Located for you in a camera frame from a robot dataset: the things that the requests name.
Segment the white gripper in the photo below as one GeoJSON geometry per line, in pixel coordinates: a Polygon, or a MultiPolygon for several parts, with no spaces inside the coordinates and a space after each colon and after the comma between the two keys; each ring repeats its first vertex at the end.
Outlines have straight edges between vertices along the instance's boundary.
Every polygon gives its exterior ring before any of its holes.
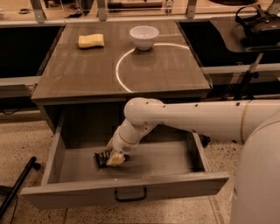
{"type": "Polygon", "coordinates": [[[107,166],[116,167],[121,165],[125,161],[124,155],[131,154],[136,148],[136,144],[126,143],[120,134],[116,132],[107,144],[107,149],[113,150],[109,155],[107,166]]]}

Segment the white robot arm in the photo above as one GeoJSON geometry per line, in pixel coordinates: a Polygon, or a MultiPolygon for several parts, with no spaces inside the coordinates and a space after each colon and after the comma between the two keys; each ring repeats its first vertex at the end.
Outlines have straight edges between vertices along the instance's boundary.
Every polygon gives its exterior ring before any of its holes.
{"type": "Polygon", "coordinates": [[[280,101],[207,101],[165,104],[133,98],[108,148],[107,165],[124,162],[159,124],[242,143],[230,224],[280,224],[280,101]]]}

